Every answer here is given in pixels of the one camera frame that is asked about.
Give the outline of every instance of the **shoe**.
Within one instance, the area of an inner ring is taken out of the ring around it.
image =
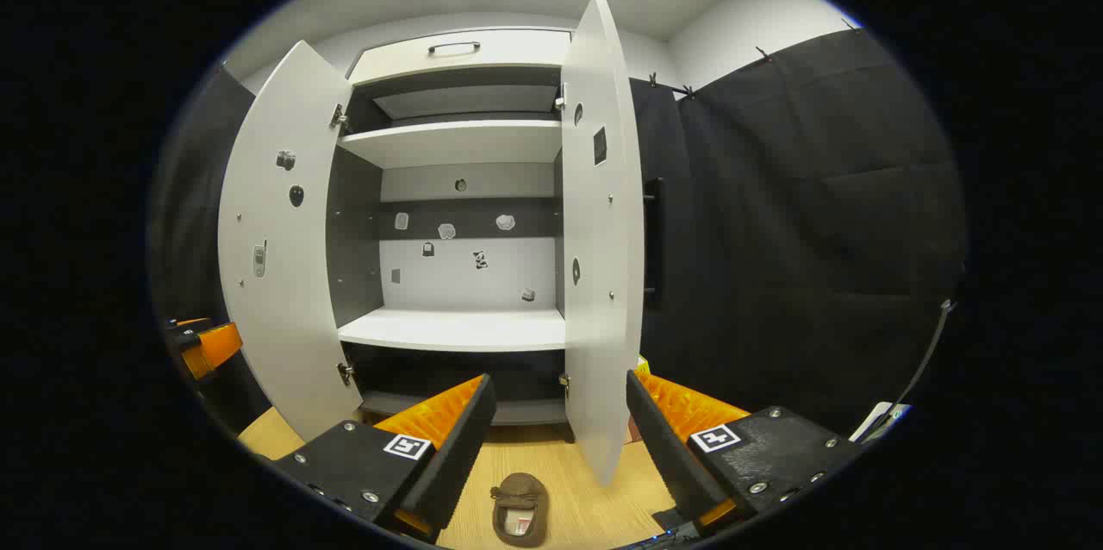
[[[501,487],[490,488],[494,499],[491,522],[497,538],[520,548],[535,548],[547,536],[548,492],[535,476],[514,473]]]

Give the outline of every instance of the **cabinet door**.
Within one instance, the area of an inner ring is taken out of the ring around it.
[[[304,441],[361,403],[344,362],[325,266],[325,205],[352,86],[306,42],[268,77],[234,141],[218,207],[218,267],[242,351],[272,406]],[[277,165],[291,152],[290,170]],[[296,204],[291,192],[301,192]],[[259,263],[256,251],[263,251]]]
[[[628,428],[625,373],[640,353],[643,187],[628,68],[606,0],[586,8],[563,82],[567,418],[607,485]]]

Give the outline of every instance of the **black fabric wall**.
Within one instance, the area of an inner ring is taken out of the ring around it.
[[[149,227],[150,285],[162,319],[229,321],[218,274],[218,201],[229,152],[253,97],[225,69],[214,69],[165,140],[159,169],[162,190]],[[200,392],[234,432],[271,406],[240,354],[225,362]]]
[[[661,90],[633,82],[644,180],[681,187],[642,354],[735,406],[850,433],[907,385],[965,259],[933,112],[866,31],[788,47],[695,99]]]

